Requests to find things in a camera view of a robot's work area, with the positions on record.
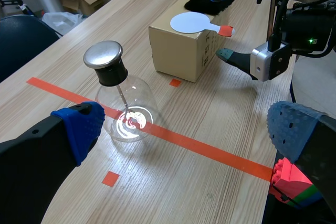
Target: orange tape marker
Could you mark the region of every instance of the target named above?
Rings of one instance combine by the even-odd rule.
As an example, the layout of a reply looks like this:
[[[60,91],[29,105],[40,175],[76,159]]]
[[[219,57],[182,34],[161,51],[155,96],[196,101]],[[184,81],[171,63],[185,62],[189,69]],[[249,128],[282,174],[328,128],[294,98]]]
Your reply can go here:
[[[37,78],[31,78],[30,80],[27,81],[27,83],[74,103],[90,101],[89,99],[82,97],[81,95],[72,93],[68,90],[62,89],[58,86],[39,80]],[[119,114],[118,110],[109,107],[104,108],[106,115],[112,118],[118,118]],[[198,153],[200,155],[211,158],[225,165],[231,166],[233,168],[236,168],[238,170],[256,176],[258,178],[264,179],[266,181],[270,181],[271,179],[272,168],[260,165],[246,158],[236,156],[232,153],[226,152],[224,150],[202,143],[190,137],[170,131],[158,125],[147,123],[145,128],[142,129],[142,131],[147,132],[153,136],[159,137],[163,140],[166,140],[167,142],[183,147],[192,152]]]
[[[103,184],[113,187],[119,178],[119,174],[113,172],[107,172],[105,178],[103,179]]]
[[[173,79],[173,80],[169,83],[169,85],[174,86],[174,87],[178,87],[180,84],[181,84],[181,81],[176,80],[176,79]]]

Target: white paper paddle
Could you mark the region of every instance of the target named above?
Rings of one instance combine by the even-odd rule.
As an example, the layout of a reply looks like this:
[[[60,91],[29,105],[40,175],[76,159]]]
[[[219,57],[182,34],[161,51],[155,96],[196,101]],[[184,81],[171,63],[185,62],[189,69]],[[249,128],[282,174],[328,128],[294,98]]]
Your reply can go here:
[[[231,37],[235,34],[232,26],[217,26],[210,23],[208,16],[202,13],[187,12],[176,15],[170,21],[170,26],[179,33],[193,34],[203,30],[216,31],[219,35]]]

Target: blue rubber gripper pad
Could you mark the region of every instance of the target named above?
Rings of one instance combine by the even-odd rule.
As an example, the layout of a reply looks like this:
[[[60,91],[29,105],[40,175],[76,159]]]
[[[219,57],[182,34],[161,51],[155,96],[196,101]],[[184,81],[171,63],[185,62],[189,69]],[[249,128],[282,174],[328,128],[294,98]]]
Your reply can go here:
[[[268,133],[273,145],[294,164],[322,115],[324,113],[301,104],[274,103],[267,114]]]
[[[52,111],[51,115],[62,118],[67,130],[68,140],[77,166],[87,157],[92,142],[100,135],[104,122],[104,108],[96,102],[83,102],[92,105],[88,115],[77,110],[63,108]]]

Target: floor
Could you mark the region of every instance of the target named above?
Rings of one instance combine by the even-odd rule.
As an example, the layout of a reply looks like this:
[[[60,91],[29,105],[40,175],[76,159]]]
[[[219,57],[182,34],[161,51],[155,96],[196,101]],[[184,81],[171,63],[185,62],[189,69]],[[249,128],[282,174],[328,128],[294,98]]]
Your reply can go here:
[[[297,103],[336,119],[336,53],[312,59],[300,56],[293,73]]]

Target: white plastic bag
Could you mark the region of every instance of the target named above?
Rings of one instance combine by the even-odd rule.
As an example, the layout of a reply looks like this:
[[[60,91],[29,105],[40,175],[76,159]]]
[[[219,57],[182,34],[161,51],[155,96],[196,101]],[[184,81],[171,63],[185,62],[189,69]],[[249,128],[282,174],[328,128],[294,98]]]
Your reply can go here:
[[[71,13],[46,13],[43,15],[42,21],[47,23],[52,29],[64,35],[82,23],[82,15]]]

